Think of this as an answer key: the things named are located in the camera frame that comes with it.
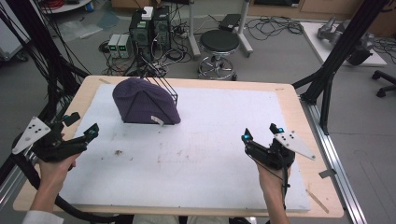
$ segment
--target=floor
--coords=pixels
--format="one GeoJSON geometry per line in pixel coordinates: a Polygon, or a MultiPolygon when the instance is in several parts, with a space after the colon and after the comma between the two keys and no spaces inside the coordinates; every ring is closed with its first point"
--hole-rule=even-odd
{"type": "MultiPolygon", "coordinates": [[[[101,74],[106,69],[106,59],[98,51],[98,46],[112,34],[125,33],[129,26],[127,19],[115,18],[114,14],[108,14],[109,10],[108,7],[97,8],[93,13],[76,10],[56,18],[59,23],[82,20],[84,25],[107,22],[104,31],[87,39],[67,42],[92,74],[101,74]]],[[[197,26],[205,22],[204,27],[215,28],[217,25],[213,21],[206,22],[208,19],[198,19],[197,26]]],[[[260,41],[248,32],[245,34],[254,52],[247,58],[242,50],[238,50],[229,57],[236,68],[238,81],[291,84],[320,68],[321,63],[304,35],[284,31],[260,41]]],[[[393,191],[396,189],[396,91],[387,93],[384,98],[376,97],[378,89],[389,83],[383,79],[374,81],[371,75],[377,69],[395,75],[396,65],[388,55],[380,55],[387,66],[342,66],[338,70],[332,84],[329,132],[367,223],[390,224],[396,223],[396,193],[393,191]]],[[[168,77],[197,78],[197,65],[198,61],[173,64],[169,67],[168,77]]],[[[9,155],[13,139],[45,105],[46,87],[47,83],[31,60],[4,63],[0,68],[0,163],[9,155]]],[[[297,92],[305,90],[306,87],[301,87],[297,92]]],[[[14,198],[15,193],[0,212],[0,223],[18,223],[23,219],[23,212],[12,209],[14,198]]],[[[65,217],[65,223],[86,223],[66,214],[60,216],[65,217]]],[[[259,223],[265,221],[266,218],[259,218],[259,223]]],[[[350,220],[344,215],[332,219],[291,218],[291,223],[350,223],[350,220]]]]}

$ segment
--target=black metal pole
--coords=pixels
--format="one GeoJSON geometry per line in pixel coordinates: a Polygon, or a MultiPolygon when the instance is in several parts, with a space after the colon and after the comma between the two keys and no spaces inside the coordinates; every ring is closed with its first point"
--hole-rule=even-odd
{"type": "Polygon", "coordinates": [[[295,89],[298,89],[311,82],[308,90],[301,95],[301,99],[311,105],[315,105],[318,97],[323,93],[322,108],[320,110],[320,127],[326,134],[329,134],[327,124],[332,93],[332,80],[337,70],[353,52],[358,41],[387,2],[388,0],[365,0],[319,70],[313,75],[292,84],[295,89]]]}

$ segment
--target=black stool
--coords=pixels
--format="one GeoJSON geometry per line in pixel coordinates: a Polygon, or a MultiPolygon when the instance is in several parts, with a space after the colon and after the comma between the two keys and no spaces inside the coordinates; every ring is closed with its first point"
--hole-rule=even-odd
{"type": "Polygon", "coordinates": [[[232,80],[236,80],[233,64],[224,58],[238,49],[239,39],[236,35],[224,30],[208,31],[201,35],[200,45],[212,57],[205,57],[200,62],[198,77],[224,79],[232,76],[232,80]]]}

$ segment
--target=sleeve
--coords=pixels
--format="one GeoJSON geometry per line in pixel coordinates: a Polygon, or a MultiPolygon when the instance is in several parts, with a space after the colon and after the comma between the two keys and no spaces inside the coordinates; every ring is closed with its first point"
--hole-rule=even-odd
{"type": "Polygon", "coordinates": [[[42,211],[28,211],[22,224],[62,224],[64,219],[52,213],[42,211]]]}

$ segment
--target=human hand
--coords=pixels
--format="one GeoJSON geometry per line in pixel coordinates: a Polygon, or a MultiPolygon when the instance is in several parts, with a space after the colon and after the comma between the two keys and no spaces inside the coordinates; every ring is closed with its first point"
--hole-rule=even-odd
{"type": "Polygon", "coordinates": [[[260,187],[262,187],[271,223],[289,224],[290,221],[286,216],[283,204],[283,170],[270,169],[263,164],[259,164],[257,161],[256,164],[259,169],[260,187]]]}
{"type": "Polygon", "coordinates": [[[259,170],[260,187],[265,194],[282,194],[283,170],[274,170],[256,161],[259,170]]]}
{"type": "Polygon", "coordinates": [[[67,172],[71,166],[76,166],[76,158],[79,155],[73,155],[59,162],[38,161],[41,182],[30,208],[31,210],[52,212],[55,199],[64,185],[67,172]]]}

